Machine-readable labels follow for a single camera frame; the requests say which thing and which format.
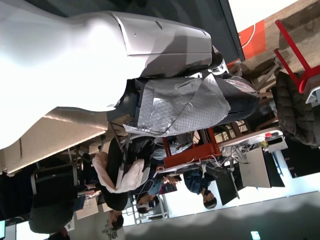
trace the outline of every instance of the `white wall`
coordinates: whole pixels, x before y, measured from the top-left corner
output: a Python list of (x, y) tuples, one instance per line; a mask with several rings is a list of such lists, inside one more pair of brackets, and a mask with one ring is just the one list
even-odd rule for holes
[(236, 29), (239, 32), (297, 2), (298, 0), (229, 0)]
[(215, 239), (250, 240), (258, 231), (262, 240), (320, 239), (320, 192), (258, 202), (239, 207), (124, 227), (127, 240)]

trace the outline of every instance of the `man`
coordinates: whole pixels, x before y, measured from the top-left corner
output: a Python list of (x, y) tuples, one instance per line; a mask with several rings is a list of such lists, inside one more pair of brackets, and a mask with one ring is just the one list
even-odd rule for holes
[(217, 205), (217, 199), (214, 194), (208, 190), (210, 182), (214, 178), (208, 174), (204, 174), (200, 170), (192, 170), (183, 174), (186, 188), (195, 194), (201, 194), (203, 198), (203, 205), (206, 209), (214, 209)]
[[(110, 154), (110, 161), (106, 169), (114, 183), (117, 181), (119, 169), (119, 163), (114, 159), (119, 157), (118, 154), (117, 151), (113, 151)], [(100, 158), (107, 161), (108, 154), (101, 152)], [(109, 222), (113, 230), (118, 230), (124, 223), (122, 210), (128, 202), (129, 194), (127, 192), (120, 194), (110, 193), (104, 186), (98, 185), (106, 204), (113, 209), (109, 213)], [(34, 233), (50, 234), (49, 240), (70, 239), (65, 225), (72, 220), (75, 199), (77, 199), (77, 191), (73, 187), (73, 178), (69, 179), (69, 181), (65, 178), (50, 179), (40, 183), (38, 187), (41, 190), (39, 191), (41, 194), (37, 194), (33, 198), (29, 217), (30, 229)]]
[[(117, 185), (118, 172), (119, 167), (122, 163), (123, 155), (116, 139), (113, 138), (110, 142), (108, 153), (97, 153), (97, 157), (99, 157), (104, 162), (105, 171), (110, 177), (112, 183), (114, 185)], [(107, 190), (103, 183), (98, 183), (96, 187), (101, 190), (107, 206), (112, 209), (112, 211), (109, 212), (109, 221), (111, 222), (113, 230), (116, 231), (120, 229), (124, 224), (122, 210), (125, 209), (128, 203), (129, 193), (111, 193)]]
[(159, 199), (156, 195), (142, 193), (140, 194), (137, 199), (137, 211), (141, 214), (147, 214), (150, 209), (155, 208), (159, 205)]

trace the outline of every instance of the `wooden floor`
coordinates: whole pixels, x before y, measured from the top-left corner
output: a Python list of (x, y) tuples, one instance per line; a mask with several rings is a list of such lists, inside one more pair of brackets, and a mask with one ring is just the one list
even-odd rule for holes
[(278, 19), (282, 21), (309, 65), (320, 65), (320, 1), (299, 0), (264, 20), (266, 51), (243, 62), (241, 66), (244, 73), (260, 75), (276, 57), (273, 50), (277, 48), (293, 72), (303, 70), (275, 25), (275, 20)]

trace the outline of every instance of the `person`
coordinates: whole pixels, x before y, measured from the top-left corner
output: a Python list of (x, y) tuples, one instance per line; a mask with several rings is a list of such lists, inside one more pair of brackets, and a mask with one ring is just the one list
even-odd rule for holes
[(195, 194), (201, 194), (203, 199), (203, 205), (206, 209), (214, 209), (217, 205), (217, 199), (215, 195), (208, 190), (210, 182), (214, 178), (208, 174), (204, 174), (197, 169), (185, 172), (183, 174), (184, 183), (186, 188)]
[(155, 208), (159, 205), (159, 199), (157, 194), (159, 193), (163, 183), (170, 183), (174, 186), (178, 183), (178, 179), (163, 174), (157, 174), (155, 177), (155, 173), (160, 170), (165, 169), (165, 166), (162, 164), (151, 164), (150, 172), (148, 176), (148, 180), (145, 184), (141, 185), (135, 190), (131, 191), (131, 194), (135, 195), (135, 199), (137, 202), (137, 210), (141, 214), (148, 213), (152, 208)]
[(111, 228), (114, 231), (122, 228), (122, 226), (124, 225), (124, 217), (122, 216), (122, 211), (109, 211), (109, 222), (111, 223)]
[(140, 141), (132, 141), (129, 146), (122, 183), (117, 188), (115, 186), (117, 185), (119, 167), (123, 160), (123, 153), (117, 140), (113, 138), (110, 142), (109, 153), (97, 153), (92, 160), (100, 182), (98, 187), (102, 191), (105, 203), (116, 211), (122, 211), (127, 205), (129, 191), (141, 185), (141, 177), (150, 163), (149, 143), (152, 143), (152, 140), (143, 138), (138, 138), (138, 140)]

